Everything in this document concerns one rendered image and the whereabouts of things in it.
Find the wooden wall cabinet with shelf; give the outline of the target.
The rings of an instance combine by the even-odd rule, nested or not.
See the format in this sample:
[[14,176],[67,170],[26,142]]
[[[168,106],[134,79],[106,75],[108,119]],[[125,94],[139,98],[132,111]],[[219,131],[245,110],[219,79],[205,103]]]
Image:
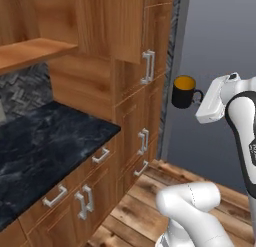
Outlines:
[[75,0],[0,0],[0,75],[77,47]]

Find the black mug with yellow inside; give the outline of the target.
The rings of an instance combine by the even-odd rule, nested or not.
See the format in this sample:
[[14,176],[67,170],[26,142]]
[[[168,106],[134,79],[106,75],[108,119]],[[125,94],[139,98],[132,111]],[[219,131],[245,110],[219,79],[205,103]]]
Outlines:
[[199,102],[203,101],[204,94],[196,88],[196,81],[188,75],[179,75],[174,79],[172,90],[172,104],[179,109],[187,109],[195,102],[194,94],[199,93]]

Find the wooden wall cabinet door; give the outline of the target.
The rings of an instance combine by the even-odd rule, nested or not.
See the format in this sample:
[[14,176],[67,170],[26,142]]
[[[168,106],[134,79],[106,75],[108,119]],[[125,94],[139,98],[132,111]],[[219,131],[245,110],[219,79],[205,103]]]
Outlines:
[[145,0],[75,0],[80,50],[140,64]]

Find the wooden drawer front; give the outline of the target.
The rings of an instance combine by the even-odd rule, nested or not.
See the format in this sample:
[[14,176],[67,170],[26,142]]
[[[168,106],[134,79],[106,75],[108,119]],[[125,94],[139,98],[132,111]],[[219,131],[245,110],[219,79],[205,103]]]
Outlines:
[[154,143],[149,146],[149,150],[146,154],[138,158],[124,173],[123,179],[123,191],[127,192],[138,180],[139,177],[134,176],[134,171],[140,171],[143,167],[143,161],[146,160],[150,163],[155,159],[157,153],[157,147]]
[[[96,152],[94,152],[88,159],[83,161],[74,171],[72,171],[64,180],[65,186],[72,190],[76,188],[79,184],[81,184],[88,175],[94,172],[97,168],[99,168],[102,164],[110,159],[110,157],[115,153],[116,150],[116,142],[115,138],[112,138],[110,141],[106,142],[102,147],[100,147]],[[101,163],[93,163],[92,157],[100,157],[102,154],[102,148],[105,147],[110,150],[107,158]]]
[[20,217],[19,221],[23,229],[28,232],[31,228],[49,211],[51,211],[57,204],[59,204],[66,196],[64,196],[57,204],[55,204],[52,208],[45,206],[42,203],[44,198],[48,198],[52,200],[59,194],[58,186],[65,186],[64,180],[60,181],[56,186],[54,186],[46,195],[41,197],[38,201],[36,201],[30,208],[28,208]]

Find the tall wooden cupboard door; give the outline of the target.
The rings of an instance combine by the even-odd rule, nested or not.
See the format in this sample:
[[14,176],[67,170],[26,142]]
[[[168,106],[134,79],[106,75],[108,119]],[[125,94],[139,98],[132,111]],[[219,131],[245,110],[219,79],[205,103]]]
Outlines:
[[162,3],[150,6],[147,12],[147,49],[155,52],[154,79],[163,74],[166,68],[166,55],[169,40],[171,4]]
[[145,7],[124,6],[116,16],[113,53],[119,98],[125,99],[141,86],[144,74]]

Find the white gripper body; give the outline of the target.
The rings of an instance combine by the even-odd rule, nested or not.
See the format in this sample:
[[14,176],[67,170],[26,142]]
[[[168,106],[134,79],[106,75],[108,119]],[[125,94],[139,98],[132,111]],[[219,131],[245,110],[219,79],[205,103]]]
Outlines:
[[218,121],[224,116],[225,106],[231,97],[228,79],[226,75],[212,81],[195,114],[201,124]]

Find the wooden base cabinet door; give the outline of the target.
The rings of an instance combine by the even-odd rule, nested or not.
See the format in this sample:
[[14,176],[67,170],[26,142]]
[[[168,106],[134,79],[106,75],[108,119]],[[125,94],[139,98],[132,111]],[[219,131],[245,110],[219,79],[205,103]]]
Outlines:
[[80,247],[84,223],[78,217],[80,202],[69,195],[28,234],[32,247]]
[[[100,226],[106,216],[113,209],[116,201],[116,176],[114,167],[114,158],[110,158],[94,172],[92,172],[82,183],[88,185],[92,189],[94,200],[94,211],[89,212],[88,215],[88,227],[87,238],[89,238],[96,229]],[[83,192],[84,197],[88,203],[88,195]]]

